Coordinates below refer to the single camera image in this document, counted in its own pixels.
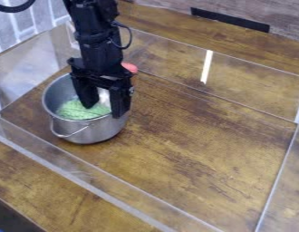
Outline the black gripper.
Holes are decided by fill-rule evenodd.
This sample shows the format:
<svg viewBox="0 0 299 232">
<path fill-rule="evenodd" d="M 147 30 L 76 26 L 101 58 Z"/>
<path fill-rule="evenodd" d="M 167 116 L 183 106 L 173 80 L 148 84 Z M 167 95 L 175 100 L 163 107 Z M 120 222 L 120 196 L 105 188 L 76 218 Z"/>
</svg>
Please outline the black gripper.
<svg viewBox="0 0 299 232">
<path fill-rule="evenodd" d="M 135 87 L 132 72 L 123 66 L 124 49 L 119 33 L 75 34 L 80 58 L 71 58 L 72 84 L 87 109 L 99 102 L 97 87 L 111 89 L 111 112 L 115 119 L 131 110 Z"/>
</svg>

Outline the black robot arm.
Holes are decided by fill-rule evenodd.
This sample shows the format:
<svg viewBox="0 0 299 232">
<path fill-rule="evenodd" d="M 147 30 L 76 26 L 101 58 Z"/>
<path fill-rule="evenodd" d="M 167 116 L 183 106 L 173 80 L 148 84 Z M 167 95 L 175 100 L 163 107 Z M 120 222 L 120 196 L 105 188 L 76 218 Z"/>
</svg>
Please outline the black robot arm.
<svg viewBox="0 0 299 232">
<path fill-rule="evenodd" d="M 71 58 L 72 84 L 80 102 L 91 109 L 99 102 L 97 89 L 111 94 L 111 112 L 121 118 L 131 109 L 132 72 L 124 68 L 124 50 L 120 28 L 129 28 L 116 21 L 116 0 L 63 0 L 75 26 L 75 40 L 80 45 L 80 58 Z"/>
</svg>

